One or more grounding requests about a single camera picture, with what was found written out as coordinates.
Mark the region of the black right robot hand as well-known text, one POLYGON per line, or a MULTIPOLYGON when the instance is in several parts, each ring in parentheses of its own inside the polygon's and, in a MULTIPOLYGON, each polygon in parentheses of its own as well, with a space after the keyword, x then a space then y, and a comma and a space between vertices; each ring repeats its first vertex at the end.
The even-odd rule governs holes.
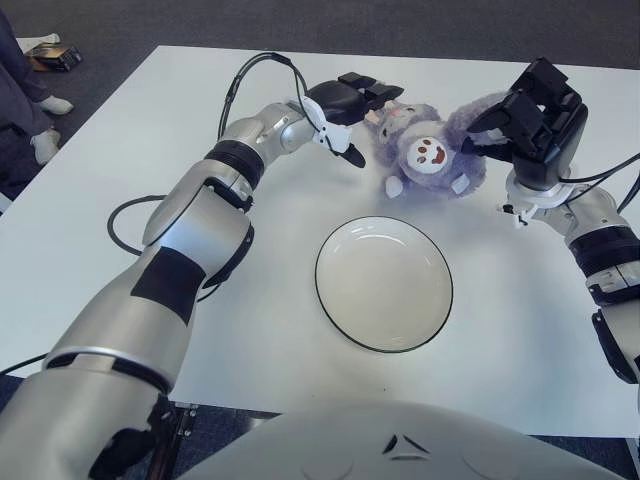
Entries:
POLYGON ((568 174, 587 118, 588 107, 568 77, 540 57, 503 100, 475 117, 461 151, 508 162, 521 185, 548 191, 568 174))

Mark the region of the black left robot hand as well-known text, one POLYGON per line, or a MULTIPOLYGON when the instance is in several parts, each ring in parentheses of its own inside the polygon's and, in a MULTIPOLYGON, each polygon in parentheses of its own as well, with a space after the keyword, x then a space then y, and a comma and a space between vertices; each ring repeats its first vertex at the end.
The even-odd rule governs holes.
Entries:
POLYGON ((351 141, 352 126, 403 92, 402 87, 355 72, 314 86, 302 97, 303 113, 315 131, 313 142, 363 168, 366 160, 351 141))

